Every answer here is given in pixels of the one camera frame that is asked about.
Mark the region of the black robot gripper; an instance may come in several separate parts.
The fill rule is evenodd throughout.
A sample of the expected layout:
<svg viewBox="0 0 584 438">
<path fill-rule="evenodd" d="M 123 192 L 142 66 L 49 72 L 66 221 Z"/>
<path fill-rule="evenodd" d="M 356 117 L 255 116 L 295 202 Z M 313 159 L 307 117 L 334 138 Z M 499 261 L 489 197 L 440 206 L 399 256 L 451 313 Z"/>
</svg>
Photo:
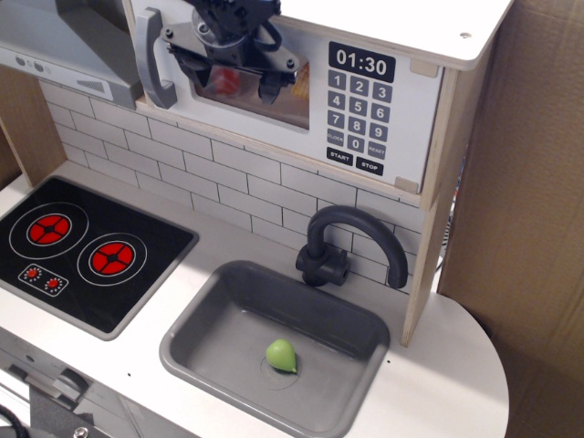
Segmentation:
<svg viewBox="0 0 584 438">
<path fill-rule="evenodd" d="M 238 69 L 260 77 L 258 96 L 263 104 L 273 104 L 283 87 L 294 84 L 301 67 L 268 20 L 247 34 L 220 36 L 195 13 L 189 22 L 165 26 L 161 37 L 195 86 L 207 86 L 214 66 Z"/>
</svg>

